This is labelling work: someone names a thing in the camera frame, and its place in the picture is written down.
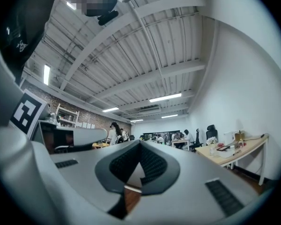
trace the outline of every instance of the wooden floor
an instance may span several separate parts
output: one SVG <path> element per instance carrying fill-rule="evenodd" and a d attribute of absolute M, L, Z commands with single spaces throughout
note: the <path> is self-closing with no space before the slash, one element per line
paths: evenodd
<path fill-rule="evenodd" d="M 236 169 L 231 170 L 229 169 L 232 173 L 234 173 L 236 176 L 240 177 L 241 179 L 245 180 L 248 184 L 252 186 L 255 191 L 261 195 L 264 191 L 265 184 L 262 186 L 258 185 L 258 181 L 244 175 L 243 173 L 237 171 Z M 135 205 L 139 202 L 141 199 L 141 193 L 134 192 L 132 190 L 129 190 L 125 188 L 125 204 L 126 204 L 126 210 L 128 213 L 132 211 L 132 209 L 135 207 Z"/>

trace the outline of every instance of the ceiling pipe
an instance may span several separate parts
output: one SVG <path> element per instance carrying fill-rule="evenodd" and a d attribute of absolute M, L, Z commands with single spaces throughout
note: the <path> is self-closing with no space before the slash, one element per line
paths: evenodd
<path fill-rule="evenodd" d="M 151 39 L 150 39 L 150 37 L 149 37 L 148 31 L 146 30 L 145 25 L 144 25 L 144 23 L 142 22 L 140 15 L 139 15 L 138 12 L 136 11 L 135 6 L 132 4 L 131 1 L 128 2 L 128 3 L 129 3 L 129 6 L 130 6 L 131 9 L 132 9 L 134 15 L 137 17 L 137 20 L 139 21 L 139 23 L 140 23 L 140 25 L 141 25 L 141 27 L 142 27 L 144 33 L 145 33 L 146 39 L 147 39 L 147 41 L 148 41 L 148 43 L 149 43 L 150 50 L 151 50 L 151 52 L 152 52 L 152 54 L 153 54 L 153 58 L 154 58 L 155 63 L 156 63 L 156 65 L 157 65 L 157 67 L 158 67 L 161 80 L 162 80 L 162 82 L 163 82 L 163 87 L 164 87 L 165 94 L 167 95 L 167 94 L 168 94 L 168 91 L 167 91 L 167 87 L 166 87 L 165 82 L 164 82 L 163 74 L 161 73 L 161 66 L 159 65 L 159 62 L 158 62 L 158 59 L 157 59 L 157 55 L 156 55 L 155 50 L 154 50 L 154 48 L 153 48 L 153 44 L 152 44 L 152 41 L 151 41 Z"/>

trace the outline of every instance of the desk leg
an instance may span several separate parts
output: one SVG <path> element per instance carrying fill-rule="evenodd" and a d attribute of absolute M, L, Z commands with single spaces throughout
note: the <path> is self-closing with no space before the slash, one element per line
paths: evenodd
<path fill-rule="evenodd" d="M 264 173 L 266 170 L 266 153 L 267 153 L 267 143 L 268 143 L 268 138 L 266 139 L 266 142 L 263 144 L 263 157 L 262 157 L 262 167 L 261 167 L 261 174 L 260 174 L 260 179 L 259 179 L 259 186 L 263 184 L 264 181 Z"/>

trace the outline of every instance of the white ceiling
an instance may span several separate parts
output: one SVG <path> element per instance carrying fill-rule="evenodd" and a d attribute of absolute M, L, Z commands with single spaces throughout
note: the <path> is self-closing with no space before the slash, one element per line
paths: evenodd
<path fill-rule="evenodd" d="M 158 0 L 132 0 L 132 4 L 141 8 L 155 1 Z M 105 31 L 110 32 L 110 28 L 116 26 L 116 22 L 121 26 L 123 15 L 132 11 L 127 3 L 120 2 L 115 10 L 119 16 L 105 26 L 99 26 L 96 17 L 86 17 L 63 1 L 57 2 L 45 36 L 27 62 L 25 71 L 41 80 L 47 63 L 51 66 L 51 88 L 64 90 L 84 105 L 100 110 L 117 106 L 119 110 L 113 113 L 128 120 L 186 114 L 206 70 L 206 63 L 201 59 L 206 33 L 204 18 L 196 7 L 178 7 L 143 17 L 157 65 L 137 20 L 102 39 L 92 52 L 87 52 Z M 82 63 L 76 60 L 85 54 Z M 75 61 L 78 69 L 74 69 L 71 76 L 70 68 Z M 153 104 L 148 101 L 180 92 L 183 94 L 180 98 Z M 161 111 L 139 114 L 140 109 L 152 105 L 159 106 Z"/>

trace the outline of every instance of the wooden desk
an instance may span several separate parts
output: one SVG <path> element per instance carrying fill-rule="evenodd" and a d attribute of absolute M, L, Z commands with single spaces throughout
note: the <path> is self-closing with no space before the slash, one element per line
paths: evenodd
<path fill-rule="evenodd" d="M 238 150 L 241 150 L 241 152 L 228 157 L 228 158 L 222 158 L 217 155 L 217 150 L 215 150 L 215 154 L 213 156 L 210 155 L 209 150 L 210 146 L 204 146 L 204 147 L 199 147 L 195 148 L 197 153 L 207 157 L 214 163 L 224 167 L 228 164 L 234 164 L 237 163 L 238 160 L 242 159 L 243 157 L 249 155 L 251 152 L 255 151 L 257 148 L 263 145 L 263 158 L 262 158 L 262 168 L 261 168 L 261 174 L 260 174 L 260 180 L 259 180 L 259 185 L 263 184 L 264 181 L 264 173 L 265 173 L 265 168 L 266 168 L 266 150 L 267 150 L 267 143 L 268 143 L 268 135 L 264 135 L 263 138 L 259 138 L 256 140 L 245 140 L 247 143 L 244 147 L 235 149 L 235 152 Z"/>
<path fill-rule="evenodd" d="M 187 150 L 189 150 L 189 141 L 188 140 L 185 140 L 185 139 L 172 140 L 172 147 L 174 147 L 175 143 L 187 143 Z"/>
<path fill-rule="evenodd" d="M 109 146 L 109 144 L 107 144 L 107 143 L 102 143 L 102 144 L 98 144 L 98 143 L 93 143 L 93 147 L 95 147 L 95 148 L 105 148 L 105 147 L 108 147 Z"/>

